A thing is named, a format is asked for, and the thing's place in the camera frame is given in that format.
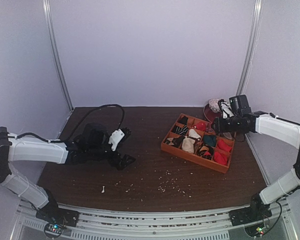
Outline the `right aluminium frame post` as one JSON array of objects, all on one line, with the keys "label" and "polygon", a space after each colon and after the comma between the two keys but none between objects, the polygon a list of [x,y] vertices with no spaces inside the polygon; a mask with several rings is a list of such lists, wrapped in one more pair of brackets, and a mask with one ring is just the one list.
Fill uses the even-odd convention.
[{"label": "right aluminium frame post", "polygon": [[243,62],[242,71],[240,74],[240,79],[238,87],[236,90],[236,95],[243,95],[246,93],[250,75],[252,72],[253,58],[258,45],[258,39],[260,34],[260,25],[262,21],[262,9],[263,0],[255,0],[253,6],[253,14],[250,26],[250,33],[247,42],[247,49],[245,53],[245,58]]}]

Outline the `orange wooden divided tray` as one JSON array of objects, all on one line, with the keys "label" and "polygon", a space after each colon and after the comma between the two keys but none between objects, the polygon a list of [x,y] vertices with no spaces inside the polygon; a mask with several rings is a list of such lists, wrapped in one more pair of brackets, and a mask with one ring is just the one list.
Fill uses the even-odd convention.
[{"label": "orange wooden divided tray", "polygon": [[230,168],[236,134],[216,134],[211,123],[181,113],[160,148],[162,151],[220,173]]}]

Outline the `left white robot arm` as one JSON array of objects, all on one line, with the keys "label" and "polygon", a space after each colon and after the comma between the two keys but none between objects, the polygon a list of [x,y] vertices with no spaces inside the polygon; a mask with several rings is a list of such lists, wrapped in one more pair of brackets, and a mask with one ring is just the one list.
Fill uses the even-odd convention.
[{"label": "left white robot arm", "polygon": [[85,125],[82,134],[72,140],[44,139],[32,132],[16,135],[0,127],[0,185],[28,200],[51,222],[62,218],[62,211],[50,191],[37,186],[18,172],[13,162],[50,162],[59,165],[84,164],[106,160],[117,170],[135,162],[135,158],[118,152],[118,147],[131,134],[118,128],[111,134],[98,123]]}]

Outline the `aluminium frame post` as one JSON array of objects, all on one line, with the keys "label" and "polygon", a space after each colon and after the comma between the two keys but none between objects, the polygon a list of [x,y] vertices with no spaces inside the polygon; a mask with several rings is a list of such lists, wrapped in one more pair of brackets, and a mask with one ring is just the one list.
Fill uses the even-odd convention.
[{"label": "aluminium frame post", "polygon": [[67,108],[69,109],[70,112],[74,110],[72,100],[70,97],[70,93],[66,84],[62,64],[61,64],[61,59],[58,51],[58,46],[57,46],[57,40],[55,36],[55,30],[54,30],[54,24],[53,24],[53,18],[52,18],[52,12],[51,12],[51,3],[49,0],[42,0],[42,6],[43,6],[43,13],[46,21],[46,26],[48,30],[48,35],[49,35],[49,41],[50,41],[50,46],[52,50],[52,58],[55,66],[55,70],[57,73],[57,78],[61,86],[61,91],[63,94],[63,97],[65,99]]},{"label": "aluminium frame post", "polygon": [[247,42],[247,49],[245,53],[245,58],[243,62],[242,71],[240,74],[240,79],[238,87],[236,90],[236,95],[243,95],[246,93],[250,75],[252,72],[253,58],[258,45],[258,39],[260,34],[260,25],[262,21],[262,9],[263,0],[255,0],[253,6],[253,14],[250,26],[250,33]]}]

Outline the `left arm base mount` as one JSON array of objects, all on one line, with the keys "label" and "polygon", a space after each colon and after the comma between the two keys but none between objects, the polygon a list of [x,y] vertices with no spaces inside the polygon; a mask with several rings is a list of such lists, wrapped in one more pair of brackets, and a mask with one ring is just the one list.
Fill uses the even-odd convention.
[{"label": "left arm base mount", "polygon": [[36,218],[47,223],[43,227],[43,233],[48,239],[55,240],[70,229],[76,227],[80,213],[65,208],[55,208],[48,211],[36,209]]}]

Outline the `red round plate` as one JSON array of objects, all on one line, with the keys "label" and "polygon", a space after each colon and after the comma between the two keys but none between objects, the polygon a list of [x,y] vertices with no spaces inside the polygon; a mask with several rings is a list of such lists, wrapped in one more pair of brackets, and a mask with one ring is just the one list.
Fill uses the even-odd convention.
[{"label": "red round plate", "polygon": [[210,107],[209,104],[206,104],[204,109],[203,109],[203,115],[204,117],[207,119],[208,122],[213,123],[215,118],[221,117],[221,113],[220,112],[213,112]]}]

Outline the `dark green patterned sock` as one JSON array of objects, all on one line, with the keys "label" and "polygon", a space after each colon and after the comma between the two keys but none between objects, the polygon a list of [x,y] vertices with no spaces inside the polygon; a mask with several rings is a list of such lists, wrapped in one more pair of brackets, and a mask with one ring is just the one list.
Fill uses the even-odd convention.
[{"label": "dark green patterned sock", "polygon": [[205,145],[211,146],[211,147],[215,147],[217,144],[217,137],[215,135],[209,135],[209,134],[205,134],[203,136],[203,143]]}]

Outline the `black orange patterned sock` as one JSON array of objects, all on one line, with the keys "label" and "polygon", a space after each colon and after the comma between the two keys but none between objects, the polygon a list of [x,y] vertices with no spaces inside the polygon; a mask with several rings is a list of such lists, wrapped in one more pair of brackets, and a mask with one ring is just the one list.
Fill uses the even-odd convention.
[{"label": "black orange patterned sock", "polygon": [[197,155],[211,161],[213,159],[214,149],[209,145],[203,144],[198,148]]}]

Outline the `cream rolled sock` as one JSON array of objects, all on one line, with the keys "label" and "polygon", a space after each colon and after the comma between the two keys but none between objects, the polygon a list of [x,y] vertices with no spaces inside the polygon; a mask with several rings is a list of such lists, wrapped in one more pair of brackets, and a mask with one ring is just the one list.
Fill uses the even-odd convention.
[{"label": "cream rolled sock", "polygon": [[200,142],[201,136],[195,129],[190,129],[188,135],[183,139],[181,149],[187,153],[195,153],[195,145]]}]

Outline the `red white rolled sock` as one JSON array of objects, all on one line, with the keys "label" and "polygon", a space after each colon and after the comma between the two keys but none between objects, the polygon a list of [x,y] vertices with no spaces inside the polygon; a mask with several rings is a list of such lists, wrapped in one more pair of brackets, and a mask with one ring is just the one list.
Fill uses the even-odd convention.
[{"label": "red white rolled sock", "polygon": [[207,125],[203,121],[197,122],[197,123],[193,124],[191,127],[193,129],[196,129],[196,130],[199,130],[199,131],[203,131],[203,132],[207,129]]}]

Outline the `black white striped sock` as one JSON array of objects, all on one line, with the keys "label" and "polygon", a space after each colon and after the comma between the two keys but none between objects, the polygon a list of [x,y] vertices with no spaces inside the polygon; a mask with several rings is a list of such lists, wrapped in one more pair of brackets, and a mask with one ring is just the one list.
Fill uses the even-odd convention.
[{"label": "black white striped sock", "polygon": [[185,136],[188,130],[189,128],[186,125],[184,126],[175,125],[171,132],[180,136]]}]

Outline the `white dotted bowl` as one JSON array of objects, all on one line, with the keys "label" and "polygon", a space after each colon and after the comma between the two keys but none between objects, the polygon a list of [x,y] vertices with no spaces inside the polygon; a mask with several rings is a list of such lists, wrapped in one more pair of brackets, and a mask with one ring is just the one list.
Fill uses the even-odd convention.
[{"label": "white dotted bowl", "polygon": [[219,101],[219,98],[212,98],[208,101],[208,106],[214,113],[219,113],[221,111],[219,107]]}]

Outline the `black rolled sock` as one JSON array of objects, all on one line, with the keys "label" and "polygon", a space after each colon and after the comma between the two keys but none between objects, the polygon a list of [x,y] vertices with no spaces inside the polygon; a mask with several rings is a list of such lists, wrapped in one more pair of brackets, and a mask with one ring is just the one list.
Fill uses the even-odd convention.
[{"label": "black rolled sock", "polygon": [[187,125],[188,124],[188,117],[186,115],[183,115],[182,117],[179,118],[177,121],[180,124]]}]

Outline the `left aluminium frame post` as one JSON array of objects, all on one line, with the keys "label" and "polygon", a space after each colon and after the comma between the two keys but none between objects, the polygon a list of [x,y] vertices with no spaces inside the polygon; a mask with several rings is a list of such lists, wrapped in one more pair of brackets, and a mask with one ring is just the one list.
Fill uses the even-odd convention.
[{"label": "left aluminium frame post", "polygon": [[43,6],[43,13],[46,21],[46,26],[48,30],[48,35],[49,35],[49,41],[50,41],[50,46],[52,50],[52,58],[55,66],[55,70],[57,73],[57,78],[61,86],[61,91],[63,94],[63,97],[65,99],[67,108],[69,109],[70,112],[74,110],[72,100],[70,97],[70,93],[66,84],[62,64],[61,64],[61,59],[58,51],[58,46],[57,46],[57,40],[55,36],[55,30],[54,30],[54,24],[53,24],[53,18],[52,18],[52,12],[51,12],[51,3],[49,0],[42,0],[42,6]]}]

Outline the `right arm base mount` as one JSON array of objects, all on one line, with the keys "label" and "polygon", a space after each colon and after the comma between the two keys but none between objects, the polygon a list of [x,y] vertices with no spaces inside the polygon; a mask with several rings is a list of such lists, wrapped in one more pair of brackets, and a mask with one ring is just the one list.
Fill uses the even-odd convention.
[{"label": "right arm base mount", "polygon": [[261,237],[266,233],[268,220],[270,224],[270,217],[272,212],[269,209],[259,209],[254,207],[244,207],[229,212],[229,218],[233,227],[244,227],[246,234],[250,237]]}]

